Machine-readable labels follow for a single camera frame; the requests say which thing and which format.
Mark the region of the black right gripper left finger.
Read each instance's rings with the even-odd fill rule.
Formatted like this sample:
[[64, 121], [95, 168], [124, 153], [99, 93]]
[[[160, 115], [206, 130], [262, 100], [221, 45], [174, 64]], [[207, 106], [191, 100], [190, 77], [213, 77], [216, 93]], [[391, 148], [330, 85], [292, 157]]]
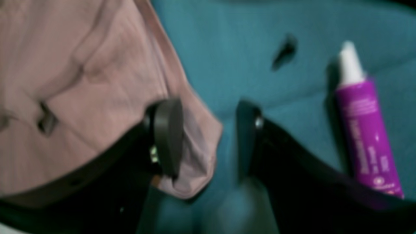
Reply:
[[111, 148], [45, 186], [1, 199], [1, 223], [31, 234], [134, 234], [150, 185], [177, 178], [183, 152], [180, 99], [149, 105]]

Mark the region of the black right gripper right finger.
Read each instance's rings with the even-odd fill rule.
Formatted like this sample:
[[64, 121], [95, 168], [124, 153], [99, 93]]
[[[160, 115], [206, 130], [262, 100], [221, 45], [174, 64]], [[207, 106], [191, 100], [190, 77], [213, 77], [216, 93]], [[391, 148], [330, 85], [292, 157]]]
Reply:
[[415, 202], [338, 172], [246, 100], [236, 110], [244, 175], [268, 193], [281, 234], [414, 234]]

